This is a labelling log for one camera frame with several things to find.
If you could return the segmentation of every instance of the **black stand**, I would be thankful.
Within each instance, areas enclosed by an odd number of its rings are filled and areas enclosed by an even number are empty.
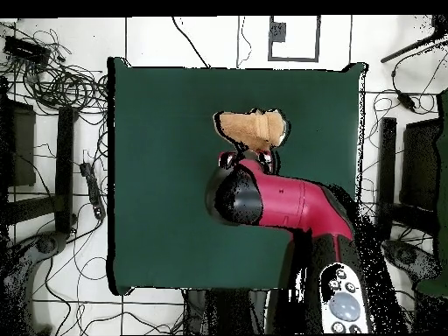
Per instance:
[[[72,202],[74,122],[77,117],[71,107],[59,109],[55,196],[8,203],[6,178],[13,172],[14,158],[26,160],[20,158],[14,146],[12,103],[7,96],[5,78],[0,79],[0,174],[4,178],[0,179],[1,236],[7,236],[7,227],[11,224],[51,213],[54,213],[56,229],[52,233],[27,238],[12,247],[0,244],[0,335],[39,334],[32,326],[32,278],[41,262],[64,249],[75,223]]]
[[[427,38],[423,38],[414,44],[406,46],[403,49],[399,50],[398,52],[390,54],[386,58],[383,58],[381,60],[381,63],[386,63],[390,60],[393,60],[394,58],[399,57],[400,55],[403,55],[407,52],[410,52],[411,50],[417,49],[418,47],[423,46],[425,44],[443,39],[444,36],[448,34],[448,15],[444,14],[439,16],[432,16],[431,25],[432,27],[434,27],[434,32],[432,33],[432,35],[428,36]]]

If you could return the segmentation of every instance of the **green tabletop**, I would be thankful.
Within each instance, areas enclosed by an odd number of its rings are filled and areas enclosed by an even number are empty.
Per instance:
[[[115,59],[116,285],[278,287],[289,235],[224,226],[207,213],[207,181],[231,150],[213,114],[281,109],[291,123],[281,175],[354,196],[364,72],[364,64],[345,72],[131,68]]]

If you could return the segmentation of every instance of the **floor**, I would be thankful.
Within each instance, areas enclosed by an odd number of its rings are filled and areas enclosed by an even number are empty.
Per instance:
[[[392,88],[391,72],[398,61],[394,59],[382,64],[380,59],[386,55],[411,44],[417,39],[432,33],[430,16],[322,16],[319,43],[318,63],[311,62],[268,62],[268,24],[269,17],[263,16],[229,16],[229,17],[176,17],[178,27],[185,32],[206,64],[211,67],[228,68],[311,68],[340,70],[349,62],[368,63],[366,77],[366,132],[374,127],[376,118],[381,117],[389,107],[397,104],[396,96],[384,90]],[[308,25],[312,19],[307,17],[277,17],[276,21],[286,22],[288,33],[286,48],[276,50],[276,55],[282,54],[290,57],[312,57],[315,32],[307,31],[300,25]],[[188,44],[182,34],[176,29],[170,17],[132,17],[132,18],[55,18],[55,19],[20,19],[17,23],[20,31],[33,34],[35,31],[55,30],[59,43],[70,50],[63,52],[67,65],[82,66],[93,72],[99,79],[106,71],[106,59],[109,56],[122,56],[136,66],[175,66],[175,67],[202,67],[200,58]],[[0,35],[11,34],[11,30],[0,25]],[[48,34],[36,34],[37,38],[49,41]],[[406,59],[398,68],[395,83],[403,92],[426,93],[421,100],[424,108],[430,109],[431,95],[439,93],[448,86],[448,61],[442,63],[431,84],[431,80],[445,50],[435,50],[423,53],[411,59]],[[16,99],[24,102],[25,95],[22,85],[16,86]],[[35,111],[41,112],[34,104]],[[403,142],[403,129],[407,123],[422,120],[403,107],[392,108],[388,112],[398,121],[397,146],[401,149]],[[424,119],[436,117],[429,113]],[[99,121],[100,115],[89,115],[90,122]],[[36,125],[36,154],[49,156],[56,149],[56,122],[55,117],[39,116]],[[82,162],[83,157],[93,156],[98,139],[98,126],[86,122],[78,122],[75,127],[74,161]],[[376,143],[377,133],[372,135],[373,144]],[[397,155],[395,183],[395,196],[398,197],[400,184],[401,154]],[[375,202],[372,190],[375,189],[377,149],[366,141],[364,147],[363,175],[363,201],[367,203],[366,213],[370,205]],[[103,167],[98,170],[100,182],[107,183],[107,159],[103,159]],[[49,157],[36,157],[35,165],[50,192],[54,192],[55,161]],[[73,210],[77,211],[88,202],[87,185],[80,174],[74,175]],[[10,200],[37,197],[36,193],[44,193],[45,189],[37,182],[33,187],[17,187],[10,189]],[[79,235],[95,226],[95,218],[91,206],[83,207],[80,211],[78,226]],[[17,224],[10,228],[10,236],[16,241],[42,230],[52,228],[53,217],[48,215],[35,220]],[[394,229],[397,237],[402,230]],[[422,236],[418,231],[407,235],[410,237]],[[108,288],[105,275],[105,262],[101,258],[107,255],[108,226],[104,223],[90,238],[80,238],[76,246],[68,246],[61,254],[54,258],[52,278],[49,281],[51,290],[71,304],[72,310],[59,334],[80,335],[76,322],[76,315],[82,312],[82,326],[88,335],[138,335],[145,334],[152,329],[148,324],[160,326],[166,324],[173,326],[178,320],[182,309],[183,299],[179,290],[136,289],[129,296],[115,297]],[[431,251],[431,240],[424,240],[423,247]],[[74,264],[80,269],[84,267],[81,276]],[[409,279],[397,269],[389,267],[394,286],[399,291],[411,292]],[[67,305],[58,301],[43,286],[49,262],[41,264],[34,281],[34,315],[39,324],[51,324],[52,334],[55,334],[60,323],[67,315]],[[400,305],[407,309],[412,308],[412,300],[402,293],[397,293]],[[132,313],[120,316],[120,313]],[[96,321],[96,319],[113,319]]]

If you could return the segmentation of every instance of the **black device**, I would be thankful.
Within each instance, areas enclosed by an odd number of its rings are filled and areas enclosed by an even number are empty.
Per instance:
[[[13,133],[15,151],[22,158],[14,157],[14,172],[10,174],[8,186],[33,186],[36,183],[34,164],[34,128],[36,112],[32,105],[20,101],[10,102],[14,111]]]
[[[434,255],[404,241],[386,240],[382,243],[384,257],[399,270],[404,270],[413,284],[436,278],[440,267]]]
[[[409,276],[412,285],[424,279],[433,279],[440,273],[440,266],[434,255],[404,241],[384,241],[384,257],[392,265]],[[415,318],[413,333],[446,333],[448,331],[448,299],[430,297],[418,291],[415,295]]]
[[[72,214],[73,147],[76,111],[59,109],[55,195],[8,202],[8,177],[14,172],[13,103],[7,80],[0,78],[0,333],[35,335],[30,312],[32,278],[39,263],[58,254],[76,222]],[[8,226],[54,213],[55,231],[8,246]]]
[[[51,51],[43,46],[24,41],[12,36],[5,37],[3,51],[21,60],[28,60],[29,62],[46,67],[50,59]]]
[[[441,119],[408,123],[403,133],[402,189],[400,202],[435,210],[438,188],[436,141],[442,133]]]
[[[94,208],[94,217],[98,221],[102,221],[106,216],[106,210],[102,204],[101,191],[96,180],[94,168],[89,163],[82,163],[80,165],[80,174],[87,181],[88,197]]]

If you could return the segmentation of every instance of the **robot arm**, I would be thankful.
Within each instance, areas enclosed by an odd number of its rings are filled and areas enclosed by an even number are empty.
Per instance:
[[[220,158],[225,158],[220,160],[221,179],[207,190],[209,211],[235,224],[311,233],[304,284],[306,331],[370,332],[354,229],[333,194],[309,181],[273,175],[254,159],[232,162],[228,153]]]

